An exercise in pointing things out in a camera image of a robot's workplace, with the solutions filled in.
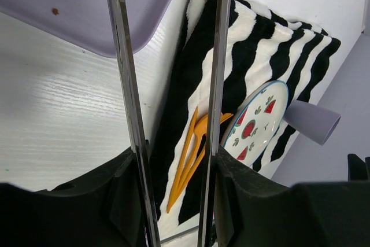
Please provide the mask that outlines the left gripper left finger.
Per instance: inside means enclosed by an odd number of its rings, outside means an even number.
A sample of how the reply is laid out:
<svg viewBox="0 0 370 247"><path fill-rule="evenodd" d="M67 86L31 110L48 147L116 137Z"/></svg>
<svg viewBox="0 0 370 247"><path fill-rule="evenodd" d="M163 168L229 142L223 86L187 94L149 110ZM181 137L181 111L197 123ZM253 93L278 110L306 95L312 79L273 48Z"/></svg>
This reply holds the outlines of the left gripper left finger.
<svg viewBox="0 0 370 247"><path fill-rule="evenodd" d="M135 155L53 190L1 183L1 246L146 246Z"/></svg>

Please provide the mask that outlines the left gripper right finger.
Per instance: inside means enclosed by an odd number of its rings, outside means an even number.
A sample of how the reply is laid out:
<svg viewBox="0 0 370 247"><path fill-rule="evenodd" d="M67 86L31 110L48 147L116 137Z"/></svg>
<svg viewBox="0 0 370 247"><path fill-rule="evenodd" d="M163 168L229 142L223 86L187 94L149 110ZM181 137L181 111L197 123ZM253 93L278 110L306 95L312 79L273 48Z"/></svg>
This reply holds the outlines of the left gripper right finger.
<svg viewBox="0 0 370 247"><path fill-rule="evenodd" d="M217 156L219 246L368 246L369 160L347 157L345 182L280 185L226 150Z"/></svg>

